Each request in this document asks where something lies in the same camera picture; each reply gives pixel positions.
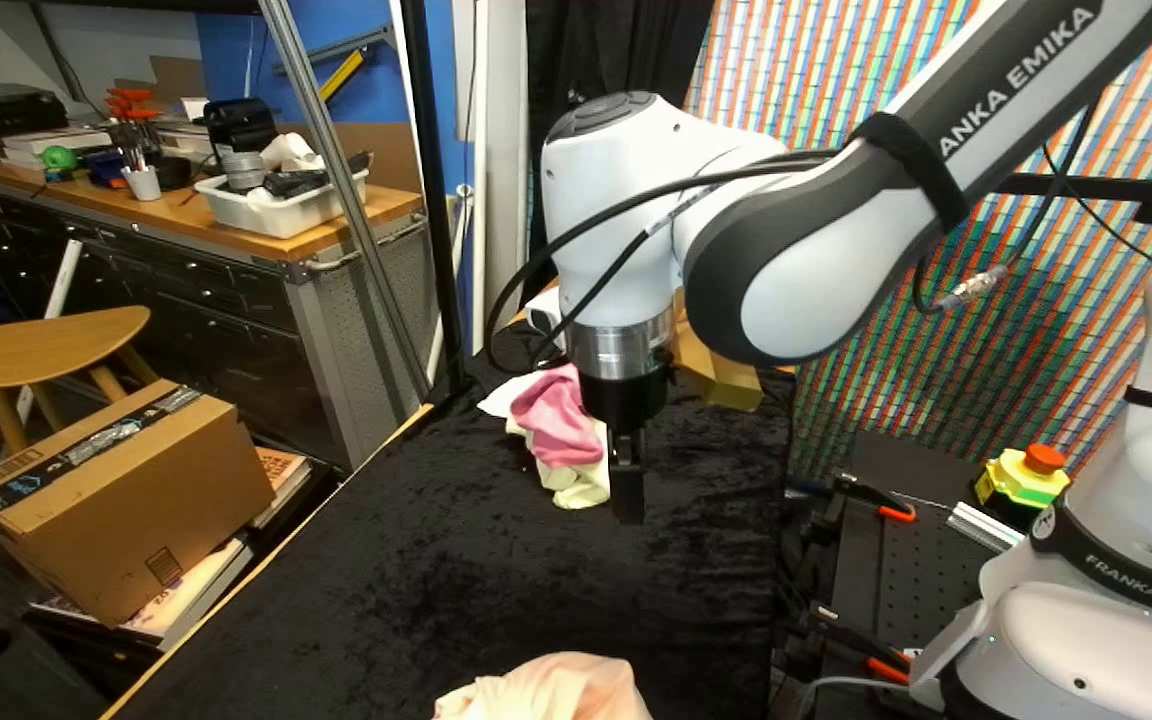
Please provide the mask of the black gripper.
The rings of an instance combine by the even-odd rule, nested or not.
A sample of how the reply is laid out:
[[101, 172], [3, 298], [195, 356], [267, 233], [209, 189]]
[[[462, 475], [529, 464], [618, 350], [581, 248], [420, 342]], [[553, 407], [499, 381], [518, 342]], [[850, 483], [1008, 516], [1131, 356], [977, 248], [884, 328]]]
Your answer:
[[624, 523], [644, 519], [644, 469], [640, 469], [640, 431], [667, 399], [667, 375], [649, 371], [632, 381], [581, 381], [583, 407], [609, 429], [609, 480], [611, 480], [611, 516]]

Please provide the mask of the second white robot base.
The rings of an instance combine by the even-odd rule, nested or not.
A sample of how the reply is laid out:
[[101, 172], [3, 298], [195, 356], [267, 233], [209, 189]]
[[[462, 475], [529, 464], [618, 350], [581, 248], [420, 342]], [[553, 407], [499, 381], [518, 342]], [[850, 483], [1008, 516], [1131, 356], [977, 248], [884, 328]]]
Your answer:
[[908, 695], [1002, 720], [1152, 720], [1152, 277], [1148, 334], [1117, 431], [978, 565], [978, 600], [913, 659]]

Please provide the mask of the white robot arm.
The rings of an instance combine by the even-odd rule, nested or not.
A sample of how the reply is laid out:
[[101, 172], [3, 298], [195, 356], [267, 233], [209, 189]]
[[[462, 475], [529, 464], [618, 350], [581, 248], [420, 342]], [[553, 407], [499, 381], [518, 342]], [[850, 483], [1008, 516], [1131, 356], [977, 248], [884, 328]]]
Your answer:
[[1152, 0], [994, 0], [850, 137], [808, 164], [656, 93], [561, 116], [539, 149], [561, 334], [609, 431], [609, 498], [644, 503], [640, 431], [667, 394], [667, 319], [753, 366], [798, 364], [817, 399], [944, 399], [941, 342], [862, 346], [920, 292], [934, 238], [1152, 46]]

